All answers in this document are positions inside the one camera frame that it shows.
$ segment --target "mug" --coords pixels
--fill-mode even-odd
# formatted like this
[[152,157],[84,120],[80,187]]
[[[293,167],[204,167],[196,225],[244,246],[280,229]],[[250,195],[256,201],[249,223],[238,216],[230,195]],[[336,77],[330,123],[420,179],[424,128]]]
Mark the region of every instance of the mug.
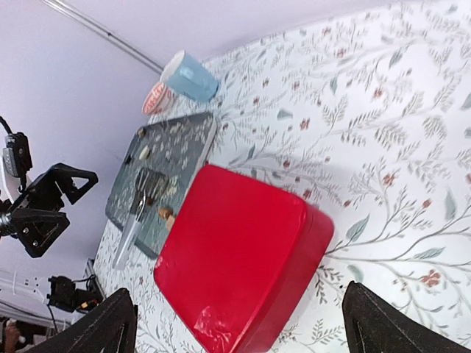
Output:
[[207,102],[216,95],[219,83],[190,54],[181,50],[163,69],[160,81],[194,101]]

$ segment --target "red flower pattern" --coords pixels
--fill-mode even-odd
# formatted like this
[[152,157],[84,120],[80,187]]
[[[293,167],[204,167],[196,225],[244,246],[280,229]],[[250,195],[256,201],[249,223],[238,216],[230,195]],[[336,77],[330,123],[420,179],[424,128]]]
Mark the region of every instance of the red flower pattern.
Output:
[[383,95],[383,90],[381,88],[376,88],[375,92],[373,93],[373,98],[380,98]]
[[342,57],[344,57],[344,55],[347,53],[347,50],[344,49],[344,48],[340,48],[339,51],[337,52],[336,54],[336,57],[338,57],[339,59],[341,59]]
[[432,204],[432,201],[431,201],[430,199],[428,199],[428,200],[425,200],[425,201],[422,203],[422,207],[427,208],[427,207],[429,207],[431,204]]
[[302,197],[307,200],[311,197],[312,195],[312,190],[306,189],[304,190],[304,193],[302,194]]
[[310,122],[311,122],[310,119],[303,119],[301,124],[300,124],[301,131],[309,129],[309,123]]
[[432,269],[428,272],[428,275],[420,277],[420,281],[425,283],[429,288],[432,288],[434,285],[440,283],[439,280],[441,276],[441,274]]
[[384,176],[383,178],[383,184],[384,186],[392,186],[392,184],[394,183],[394,179],[396,179],[396,176],[394,174],[387,174]]

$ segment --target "metal pipe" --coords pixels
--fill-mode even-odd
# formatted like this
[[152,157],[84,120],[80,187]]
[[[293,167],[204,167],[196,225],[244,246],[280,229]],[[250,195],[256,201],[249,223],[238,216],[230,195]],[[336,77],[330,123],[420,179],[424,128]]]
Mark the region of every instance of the metal pipe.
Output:
[[163,71],[163,67],[157,64],[154,60],[150,57],[136,49],[134,46],[129,44],[124,39],[120,38],[117,35],[111,33],[106,27],[102,26],[100,23],[96,22],[92,18],[88,17],[84,13],[81,13],[78,9],[72,7],[71,5],[65,3],[61,0],[40,0],[44,4],[50,6],[52,9],[66,15],[69,18],[72,18],[79,24],[87,27],[89,30],[95,32],[100,37],[104,38],[117,48],[124,51],[126,54],[130,55],[134,59],[138,60],[140,63],[144,64],[151,70],[161,74]]

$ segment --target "cable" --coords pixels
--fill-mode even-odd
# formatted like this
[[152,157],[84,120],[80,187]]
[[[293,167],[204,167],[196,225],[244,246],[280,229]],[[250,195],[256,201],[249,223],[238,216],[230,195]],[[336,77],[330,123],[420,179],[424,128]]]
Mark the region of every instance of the cable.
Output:
[[28,311],[22,310],[22,309],[19,308],[19,307],[16,307],[16,306],[14,306],[14,305],[8,304],[8,303],[3,302],[3,301],[1,301],[1,300],[0,300],[0,304],[1,304],[1,305],[4,305],[5,307],[9,307],[10,309],[14,309],[14,310],[18,311],[19,313],[23,313],[23,314],[32,316],[32,317],[34,317],[34,318],[42,318],[43,320],[51,321],[51,318],[47,318],[47,317],[45,317],[45,316],[41,316],[41,315],[38,315],[38,314],[30,313],[30,312],[28,312]]
[[5,131],[7,132],[8,135],[13,133],[11,128],[8,126],[8,123],[1,116],[0,116],[0,124],[3,125]]
[[52,322],[54,323],[54,329],[56,330],[56,334],[58,334],[59,330],[57,329],[56,318],[54,317],[54,313],[52,313],[52,309],[49,304],[47,304],[46,306],[49,309],[49,312],[51,313]]
[[95,279],[96,278],[96,275],[95,274],[92,274],[91,276],[89,276],[88,278],[84,278],[84,279],[78,279],[77,281],[72,281],[73,283],[81,283],[81,282],[89,282],[91,281],[92,279]]

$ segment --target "white wall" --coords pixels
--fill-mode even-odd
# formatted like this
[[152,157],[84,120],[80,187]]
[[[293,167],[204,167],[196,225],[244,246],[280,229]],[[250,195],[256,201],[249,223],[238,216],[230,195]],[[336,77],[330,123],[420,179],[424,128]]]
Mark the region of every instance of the white wall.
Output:
[[65,0],[165,64],[203,59],[264,35],[390,0]]
[[[31,178],[58,162],[99,176],[98,185],[66,208],[71,226],[42,258],[29,258],[18,241],[8,238],[0,241],[0,268],[81,278],[87,257],[96,253],[105,203],[124,153],[133,132],[147,121],[142,102],[157,79],[39,1],[0,0],[0,115],[29,137]],[[33,301],[16,301],[4,292],[0,299],[49,315]]]

